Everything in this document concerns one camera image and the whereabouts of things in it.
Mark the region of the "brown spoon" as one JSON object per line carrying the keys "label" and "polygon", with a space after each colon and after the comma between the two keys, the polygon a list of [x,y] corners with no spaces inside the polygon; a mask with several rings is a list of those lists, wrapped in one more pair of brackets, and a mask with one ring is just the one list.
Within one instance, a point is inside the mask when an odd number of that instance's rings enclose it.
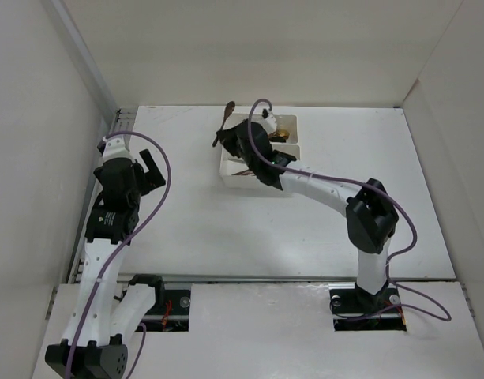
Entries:
{"label": "brown spoon", "polygon": [[226,121],[229,119],[229,117],[233,114],[234,109],[236,107],[236,102],[234,100],[230,100],[224,107],[223,110],[223,119],[222,123],[220,125],[220,128],[216,131],[216,136],[212,142],[212,147],[216,147],[218,142],[219,142],[219,133],[223,130]]}

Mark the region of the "rose gold fork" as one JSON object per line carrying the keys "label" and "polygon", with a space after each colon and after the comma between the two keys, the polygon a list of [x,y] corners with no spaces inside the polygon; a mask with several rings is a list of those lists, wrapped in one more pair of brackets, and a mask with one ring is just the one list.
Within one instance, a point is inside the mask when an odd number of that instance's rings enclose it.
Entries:
{"label": "rose gold fork", "polygon": [[254,173],[251,170],[243,170],[235,172],[234,174],[231,174],[231,176],[254,176]]}

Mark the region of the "gold spoon green handle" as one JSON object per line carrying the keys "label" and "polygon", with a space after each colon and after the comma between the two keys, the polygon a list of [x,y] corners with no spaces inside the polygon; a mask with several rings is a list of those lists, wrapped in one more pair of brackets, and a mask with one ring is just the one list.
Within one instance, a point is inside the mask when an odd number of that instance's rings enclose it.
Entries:
{"label": "gold spoon green handle", "polygon": [[290,137],[290,133],[285,129],[276,129],[274,132],[268,135],[271,141],[277,141],[284,143]]}

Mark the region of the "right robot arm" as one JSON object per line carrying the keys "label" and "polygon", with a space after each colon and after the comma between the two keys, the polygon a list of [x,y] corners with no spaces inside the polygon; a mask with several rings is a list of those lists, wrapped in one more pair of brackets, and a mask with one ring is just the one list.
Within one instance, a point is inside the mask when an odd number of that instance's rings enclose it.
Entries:
{"label": "right robot arm", "polygon": [[349,241],[358,250],[356,305],[374,310],[388,286],[385,263],[399,217],[381,182],[371,178],[361,189],[321,180],[295,156],[274,149],[263,126],[244,120],[216,132],[229,154],[241,159],[266,186],[317,201],[345,218]]}

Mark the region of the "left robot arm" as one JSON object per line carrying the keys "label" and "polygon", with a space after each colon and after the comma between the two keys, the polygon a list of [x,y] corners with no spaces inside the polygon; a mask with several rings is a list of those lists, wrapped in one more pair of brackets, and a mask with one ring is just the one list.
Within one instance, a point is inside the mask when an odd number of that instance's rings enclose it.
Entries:
{"label": "left robot arm", "polygon": [[153,282],[130,285],[114,305],[124,248],[139,223],[141,198],[166,180],[149,150],[132,159],[111,156],[94,171],[102,186],[85,231],[84,268],[77,304],[60,343],[51,344],[45,362],[62,378],[121,378],[128,367],[127,342],[144,313],[165,306],[165,293]]}

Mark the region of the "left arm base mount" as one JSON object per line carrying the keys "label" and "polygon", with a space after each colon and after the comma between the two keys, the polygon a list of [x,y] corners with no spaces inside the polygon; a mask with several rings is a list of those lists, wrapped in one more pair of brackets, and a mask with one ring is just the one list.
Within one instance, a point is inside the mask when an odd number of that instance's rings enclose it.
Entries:
{"label": "left arm base mount", "polygon": [[162,276],[136,274],[123,282],[114,296],[115,303],[123,300],[129,285],[145,284],[155,290],[156,302],[142,319],[149,332],[188,332],[191,307],[190,283],[167,282]]}

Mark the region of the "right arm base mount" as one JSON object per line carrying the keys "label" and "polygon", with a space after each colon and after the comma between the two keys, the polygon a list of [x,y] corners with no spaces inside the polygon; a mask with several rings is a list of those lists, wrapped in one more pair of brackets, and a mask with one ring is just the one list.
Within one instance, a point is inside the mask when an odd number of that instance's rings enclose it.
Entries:
{"label": "right arm base mount", "polygon": [[338,283],[328,292],[336,332],[407,331],[400,294],[393,285],[383,287],[376,295],[355,283]]}

